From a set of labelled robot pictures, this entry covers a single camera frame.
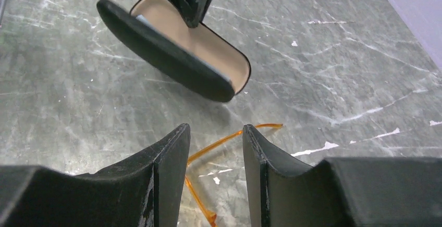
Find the orange eyeglasses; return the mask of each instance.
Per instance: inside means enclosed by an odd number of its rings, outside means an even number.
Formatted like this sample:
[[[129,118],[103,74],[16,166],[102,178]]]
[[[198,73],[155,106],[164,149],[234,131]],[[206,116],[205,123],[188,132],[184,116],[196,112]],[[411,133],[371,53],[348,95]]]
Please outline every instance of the orange eyeglasses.
[[[255,125],[256,128],[262,128],[262,127],[270,127],[270,128],[274,128],[274,129],[279,129],[281,127],[283,127],[283,124],[258,124]],[[189,159],[187,160],[187,167],[190,165],[190,163],[192,163],[193,161],[195,161],[196,159],[200,158],[201,156],[203,156],[204,154],[208,153],[209,151],[217,148],[218,146],[222,145],[223,143],[227,142],[228,140],[231,140],[234,137],[237,137],[239,135],[242,134],[242,130],[237,131],[236,133],[229,135],[227,137],[223,137],[220,140],[216,141],[215,143],[209,145],[208,147],[200,150],[199,152],[193,154],[192,156],[189,157]],[[185,184],[187,186],[187,188],[189,188],[190,193],[192,194],[193,198],[195,198],[195,200],[197,201],[198,207],[200,207],[201,211],[203,212],[204,216],[206,217],[206,219],[208,220],[208,222],[210,223],[210,226],[212,227],[216,227],[216,213],[214,213],[213,211],[208,210],[203,202],[201,201],[200,197],[197,195],[195,189],[192,186],[192,183],[190,182],[189,178],[186,176],[185,177]]]

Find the gray marble surface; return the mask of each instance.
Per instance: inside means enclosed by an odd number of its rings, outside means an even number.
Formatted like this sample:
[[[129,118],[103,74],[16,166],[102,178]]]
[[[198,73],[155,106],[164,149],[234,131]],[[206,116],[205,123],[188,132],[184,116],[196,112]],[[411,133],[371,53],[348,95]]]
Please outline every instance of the gray marble surface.
[[[214,0],[206,24],[252,62],[249,84],[228,104],[198,97],[125,48],[96,1],[8,0],[1,163],[95,172],[183,122],[191,153],[246,123],[281,122],[269,139],[312,165],[442,156],[441,73],[387,0]],[[129,9],[137,0],[115,1]],[[250,225],[240,138],[188,174],[219,226]],[[208,226],[186,188],[179,221]]]

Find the eyeglass case lid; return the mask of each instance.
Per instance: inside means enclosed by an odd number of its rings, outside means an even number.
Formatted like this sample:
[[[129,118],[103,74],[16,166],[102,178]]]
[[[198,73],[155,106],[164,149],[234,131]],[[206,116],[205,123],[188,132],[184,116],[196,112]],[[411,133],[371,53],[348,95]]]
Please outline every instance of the eyeglass case lid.
[[[203,60],[112,1],[99,0],[96,6],[106,26],[123,44],[162,73],[205,98],[217,102],[229,102],[241,91],[250,77],[248,59],[230,44],[248,64],[248,77],[240,89],[235,89],[228,78],[208,66]]]

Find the eyeglass case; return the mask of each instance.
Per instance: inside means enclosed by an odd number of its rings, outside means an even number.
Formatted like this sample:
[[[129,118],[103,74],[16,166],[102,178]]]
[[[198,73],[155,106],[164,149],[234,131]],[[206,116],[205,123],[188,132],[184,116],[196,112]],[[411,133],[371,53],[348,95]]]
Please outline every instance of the eyeglass case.
[[[99,0],[110,31],[134,53],[201,96],[229,102],[251,74],[247,57],[204,23],[190,28],[169,0],[139,0],[127,12]]]

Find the purple wall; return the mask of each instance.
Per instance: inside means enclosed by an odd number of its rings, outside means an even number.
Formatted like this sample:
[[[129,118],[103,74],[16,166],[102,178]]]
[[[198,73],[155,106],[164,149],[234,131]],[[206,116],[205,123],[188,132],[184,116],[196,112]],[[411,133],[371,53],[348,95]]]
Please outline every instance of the purple wall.
[[[389,0],[395,10],[442,68],[442,0]]]

